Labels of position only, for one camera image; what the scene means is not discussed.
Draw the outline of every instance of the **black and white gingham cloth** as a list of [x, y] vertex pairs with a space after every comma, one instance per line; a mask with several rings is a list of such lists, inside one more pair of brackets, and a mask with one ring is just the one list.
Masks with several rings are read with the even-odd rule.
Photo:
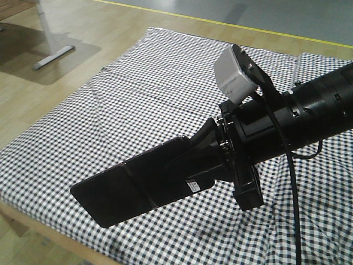
[[[259, 165], [265, 205], [242, 212], [233, 187], [209, 190], [109, 229], [70, 187], [178, 135], [191, 137], [226, 100], [213, 63], [230, 46], [150, 28], [1, 153], [1, 200], [123, 264], [294, 264], [290, 178], [283, 156]], [[348, 62], [245, 47], [281, 92]], [[352, 251], [352, 132], [296, 161], [303, 260], [349, 264]]]

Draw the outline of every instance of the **yellow line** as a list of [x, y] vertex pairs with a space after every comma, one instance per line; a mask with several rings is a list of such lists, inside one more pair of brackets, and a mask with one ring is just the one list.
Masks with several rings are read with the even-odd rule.
[[268, 34], [284, 36], [284, 37], [289, 37], [289, 38], [295, 38], [295, 39], [300, 39], [300, 40], [308, 40], [308, 41], [313, 41], [315, 43], [322, 43], [322, 44], [328, 44], [328, 45], [334, 45], [334, 46], [338, 46], [338, 47], [345, 47], [345, 48], [353, 49], [353, 46], [351, 46], [351, 45], [346, 45], [346, 44], [341, 44], [341, 43], [333, 43], [331, 41], [317, 40], [317, 39], [312, 39], [312, 38], [307, 38], [307, 37], [302, 37], [302, 36], [297, 36], [297, 35], [280, 33], [280, 32], [275, 32], [275, 31], [264, 30], [264, 29], [251, 28], [248, 26], [228, 24], [228, 23], [218, 22], [218, 21], [204, 19], [204, 18], [195, 18], [195, 17], [191, 17], [188, 15], [175, 14], [175, 13], [165, 12], [165, 11], [161, 11], [161, 10], [132, 6], [129, 4], [116, 3], [116, 2], [106, 1], [106, 0], [94, 0], [94, 1], [108, 3], [108, 4], [115, 4], [117, 6], [122, 6], [122, 7], [130, 7], [130, 8], [135, 8], [135, 9], [140, 9], [140, 10], [145, 10], [145, 11], [151, 11], [151, 12], [160, 13], [160, 14], [173, 15], [175, 17], [189, 18], [189, 19], [193, 19], [193, 20], [209, 22], [209, 23], [213, 23], [213, 24], [224, 25], [224, 26], [229, 26], [229, 27], [238, 28], [238, 29], [247, 29], [247, 30], [252, 30], [252, 31], [257, 31], [257, 32], [262, 32], [262, 33], [268, 33]]

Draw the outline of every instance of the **label sticker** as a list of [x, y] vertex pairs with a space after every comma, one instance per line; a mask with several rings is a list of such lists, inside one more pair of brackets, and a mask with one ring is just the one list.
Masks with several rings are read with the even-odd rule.
[[186, 183], [188, 184], [188, 186], [192, 192], [198, 192], [201, 190], [200, 186], [198, 185], [198, 183], [194, 179], [190, 179], [190, 180], [186, 181]]

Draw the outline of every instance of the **wooden floor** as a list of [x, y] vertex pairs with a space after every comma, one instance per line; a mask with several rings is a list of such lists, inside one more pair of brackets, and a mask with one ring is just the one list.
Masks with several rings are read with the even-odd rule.
[[[299, 55], [353, 59], [353, 49], [202, 22], [94, 0], [42, 0], [50, 28], [76, 51], [33, 71], [48, 52], [36, 8], [1, 21], [0, 147], [62, 102], [103, 66], [133, 45], [148, 27]], [[0, 220], [0, 264], [89, 264], [29, 230], [18, 238]]]

